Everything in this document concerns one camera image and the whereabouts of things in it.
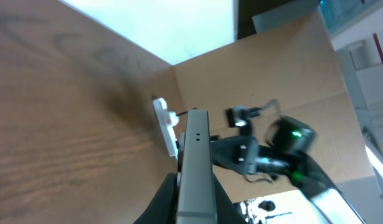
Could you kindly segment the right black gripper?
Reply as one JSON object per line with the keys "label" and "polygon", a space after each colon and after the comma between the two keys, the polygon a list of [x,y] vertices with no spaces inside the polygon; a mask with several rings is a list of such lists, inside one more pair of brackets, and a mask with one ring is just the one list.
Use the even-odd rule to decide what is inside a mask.
{"label": "right black gripper", "polygon": [[285,175],[289,163],[275,156],[261,155],[269,147],[261,146],[253,136],[232,136],[210,142],[212,161],[215,165],[238,174]]}

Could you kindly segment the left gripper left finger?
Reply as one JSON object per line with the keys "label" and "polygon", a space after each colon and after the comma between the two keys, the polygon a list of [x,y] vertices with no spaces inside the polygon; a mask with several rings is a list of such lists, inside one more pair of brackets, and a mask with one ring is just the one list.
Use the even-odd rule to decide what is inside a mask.
{"label": "left gripper left finger", "polygon": [[169,173],[154,195],[146,210],[134,224],[174,223],[177,202],[177,175]]}

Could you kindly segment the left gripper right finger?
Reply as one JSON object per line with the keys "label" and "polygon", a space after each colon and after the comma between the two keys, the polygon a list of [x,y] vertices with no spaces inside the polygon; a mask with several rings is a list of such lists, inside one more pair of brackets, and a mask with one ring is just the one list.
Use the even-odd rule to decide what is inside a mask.
{"label": "left gripper right finger", "polygon": [[214,176],[215,202],[218,224],[246,224],[245,220],[234,207],[219,180]]}

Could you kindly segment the bronze Galaxy smartphone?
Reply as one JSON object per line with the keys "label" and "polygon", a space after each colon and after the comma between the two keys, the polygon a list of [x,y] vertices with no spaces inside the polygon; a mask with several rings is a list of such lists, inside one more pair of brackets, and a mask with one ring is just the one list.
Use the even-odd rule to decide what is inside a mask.
{"label": "bronze Galaxy smartphone", "polygon": [[176,223],[217,223],[209,117],[206,110],[188,112]]}

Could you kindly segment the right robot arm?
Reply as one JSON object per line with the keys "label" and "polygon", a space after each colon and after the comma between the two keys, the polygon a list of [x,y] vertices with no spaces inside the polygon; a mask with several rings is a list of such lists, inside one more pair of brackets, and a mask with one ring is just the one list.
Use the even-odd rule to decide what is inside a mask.
{"label": "right robot arm", "polygon": [[307,124],[281,116],[268,128],[264,146],[251,133],[213,140],[212,161],[245,179],[267,174],[276,180],[283,175],[328,223],[364,223],[335,183],[308,155],[315,138],[315,130]]}

